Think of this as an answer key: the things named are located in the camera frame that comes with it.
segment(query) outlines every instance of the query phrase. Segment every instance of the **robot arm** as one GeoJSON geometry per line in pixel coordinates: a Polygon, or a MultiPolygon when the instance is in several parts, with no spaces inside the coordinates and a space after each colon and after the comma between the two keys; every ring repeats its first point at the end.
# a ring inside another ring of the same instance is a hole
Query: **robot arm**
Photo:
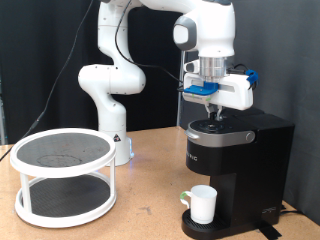
{"type": "Polygon", "coordinates": [[[115,45],[116,29],[120,25],[117,43],[123,55],[131,60],[128,50],[128,13],[145,5],[160,11],[181,12],[173,31],[176,45],[183,51],[199,51],[199,60],[185,66],[183,97],[186,101],[244,110],[252,105],[252,90],[246,76],[226,73],[227,57],[234,55],[235,16],[229,0],[100,0],[98,46],[110,56],[114,65],[85,66],[79,73],[80,86],[94,100],[99,119],[99,131],[116,141],[116,165],[132,157],[131,140],[126,135],[126,110],[111,94],[140,93],[146,79],[143,71],[124,59],[115,45]]]}
{"type": "Polygon", "coordinates": [[[248,76],[227,74],[227,58],[234,55],[235,14],[229,0],[140,0],[155,10],[184,13],[174,25],[173,38],[182,51],[198,51],[199,59],[184,66],[183,97],[204,104],[245,110],[253,96],[248,76]]]}

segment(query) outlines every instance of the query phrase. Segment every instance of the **coffee machine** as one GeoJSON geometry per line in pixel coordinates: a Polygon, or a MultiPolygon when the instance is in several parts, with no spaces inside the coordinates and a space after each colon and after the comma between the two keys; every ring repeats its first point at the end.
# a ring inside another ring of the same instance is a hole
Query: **coffee machine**
{"type": "Polygon", "coordinates": [[[220,239],[279,222],[294,124],[261,110],[228,109],[222,121],[191,122],[186,165],[210,176],[218,192],[214,220],[182,216],[182,230],[195,239],[220,239]]]}

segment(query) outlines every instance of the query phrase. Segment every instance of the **wooden table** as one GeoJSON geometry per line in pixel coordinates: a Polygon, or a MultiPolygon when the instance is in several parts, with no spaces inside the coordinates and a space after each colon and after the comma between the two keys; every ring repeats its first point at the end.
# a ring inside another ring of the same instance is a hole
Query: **wooden table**
{"type": "MultiPolygon", "coordinates": [[[[0,239],[23,240],[125,240],[190,239],[181,230],[186,210],[179,200],[182,191],[197,184],[208,184],[209,177],[190,171],[185,165],[187,138],[180,127],[128,133],[133,139],[135,157],[116,168],[118,198],[103,217],[73,228],[45,229],[30,226],[15,213],[19,173],[7,156],[0,164],[0,239]]],[[[9,146],[1,146],[3,154],[9,146]]],[[[102,173],[109,174],[105,167],[102,173]]],[[[284,203],[288,210],[293,208],[284,203]]],[[[320,239],[319,226],[303,215],[286,214],[275,228],[282,240],[320,239]]],[[[225,239],[266,240],[259,231],[225,239]]]]}

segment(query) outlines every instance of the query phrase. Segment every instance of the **white cup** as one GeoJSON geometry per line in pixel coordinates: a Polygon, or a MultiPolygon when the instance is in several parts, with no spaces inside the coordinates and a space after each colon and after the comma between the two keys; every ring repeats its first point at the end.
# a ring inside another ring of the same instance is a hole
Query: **white cup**
{"type": "Polygon", "coordinates": [[[213,221],[216,208],[217,191],[207,185],[197,185],[191,188],[191,192],[181,193],[180,200],[189,208],[185,196],[191,198],[191,219],[200,224],[208,224],[213,221]]]}

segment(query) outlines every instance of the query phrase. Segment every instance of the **blue gripper attachment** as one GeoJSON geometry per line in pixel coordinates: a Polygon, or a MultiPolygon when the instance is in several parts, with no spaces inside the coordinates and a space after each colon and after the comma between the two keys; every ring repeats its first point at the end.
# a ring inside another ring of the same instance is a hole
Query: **blue gripper attachment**
{"type": "Polygon", "coordinates": [[[256,83],[257,86],[259,85],[259,76],[256,71],[249,69],[246,71],[246,75],[249,76],[247,80],[249,81],[250,86],[252,86],[254,83],[256,83]]]}
{"type": "Polygon", "coordinates": [[[204,82],[203,87],[191,85],[189,88],[186,88],[184,92],[197,94],[201,96],[208,96],[218,91],[218,89],[219,89],[218,83],[204,82]]]}

